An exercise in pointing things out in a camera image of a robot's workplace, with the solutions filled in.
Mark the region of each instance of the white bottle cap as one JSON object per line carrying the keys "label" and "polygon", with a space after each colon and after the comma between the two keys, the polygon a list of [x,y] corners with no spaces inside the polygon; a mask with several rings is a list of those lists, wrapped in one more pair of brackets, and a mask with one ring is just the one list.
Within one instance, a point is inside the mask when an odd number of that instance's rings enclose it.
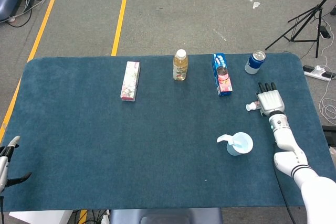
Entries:
{"label": "white bottle cap", "polygon": [[187,52],[183,49],[180,49],[176,52],[176,57],[179,60],[184,60],[187,57]]}
{"label": "white bottle cap", "polygon": [[256,109],[257,109],[257,105],[254,102],[246,105],[246,110],[247,111],[256,110]]}

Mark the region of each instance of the blue can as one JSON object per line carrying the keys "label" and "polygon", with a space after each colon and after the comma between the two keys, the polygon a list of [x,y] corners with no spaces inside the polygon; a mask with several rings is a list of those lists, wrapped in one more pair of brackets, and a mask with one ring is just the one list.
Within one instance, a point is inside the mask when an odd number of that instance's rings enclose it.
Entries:
{"label": "blue can", "polygon": [[249,74],[255,74],[258,72],[261,64],[266,59],[266,54],[263,51],[255,51],[253,54],[250,55],[246,65],[245,71]]}

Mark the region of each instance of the black tripod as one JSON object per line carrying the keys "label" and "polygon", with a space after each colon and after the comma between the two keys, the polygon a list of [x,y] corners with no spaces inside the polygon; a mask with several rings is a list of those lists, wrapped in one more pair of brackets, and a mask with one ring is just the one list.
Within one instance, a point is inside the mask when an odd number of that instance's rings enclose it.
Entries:
{"label": "black tripod", "polygon": [[[279,38],[277,38],[271,45],[269,45],[268,47],[266,47],[265,50],[267,50],[268,48],[270,48],[271,46],[273,46],[282,37],[285,38],[286,40],[290,41],[290,42],[316,42],[316,58],[317,58],[318,53],[319,53],[319,43],[320,43],[320,27],[321,27],[321,19],[322,19],[322,5],[324,5],[324,3],[326,1],[327,0],[322,0],[322,2],[320,4],[318,4],[317,6],[313,7],[312,9],[309,9],[308,11],[300,14],[299,16],[296,16],[295,18],[292,18],[291,20],[289,20],[288,22],[291,22],[294,19],[296,19],[295,25],[293,25],[291,28],[289,28],[284,34],[282,34]],[[316,39],[306,39],[306,40],[295,40],[295,38],[304,29],[304,27],[308,24],[308,22],[312,18],[315,18],[315,14],[317,12],[319,13],[319,24],[317,26],[317,38]],[[299,28],[299,30],[296,31],[297,26],[302,21],[304,21],[305,19],[307,19],[307,20],[303,23],[303,25]],[[289,38],[286,37],[286,34],[289,33],[290,31],[292,31],[292,35],[291,35],[291,37],[289,39]]]}

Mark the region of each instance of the robot finger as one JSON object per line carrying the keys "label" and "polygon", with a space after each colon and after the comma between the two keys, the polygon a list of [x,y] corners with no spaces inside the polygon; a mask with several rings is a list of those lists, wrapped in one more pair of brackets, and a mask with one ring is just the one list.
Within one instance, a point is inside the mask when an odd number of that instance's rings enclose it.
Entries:
{"label": "robot finger", "polygon": [[274,82],[271,82],[272,90],[277,90],[277,86],[275,86]]}
{"label": "robot finger", "polygon": [[261,82],[259,82],[258,84],[259,84],[259,87],[260,87],[261,92],[262,92],[262,93],[263,93],[263,92],[266,92],[266,89],[265,89],[264,85],[263,85]]}
{"label": "robot finger", "polygon": [[265,83],[266,91],[271,91],[271,86],[268,83]]}

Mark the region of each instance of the plastic bottle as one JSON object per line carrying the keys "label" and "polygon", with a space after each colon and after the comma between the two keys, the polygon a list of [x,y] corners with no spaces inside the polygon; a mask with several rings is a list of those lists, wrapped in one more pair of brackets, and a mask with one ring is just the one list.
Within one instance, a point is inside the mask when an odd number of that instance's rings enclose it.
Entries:
{"label": "plastic bottle", "polygon": [[260,109],[260,102],[258,102],[258,101],[252,102],[250,104],[247,104],[245,108],[246,108],[247,111],[258,110],[258,109]]}
{"label": "plastic bottle", "polygon": [[173,78],[176,81],[183,81],[188,70],[188,55],[185,50],[180,49],[176,52],[173,61]]}

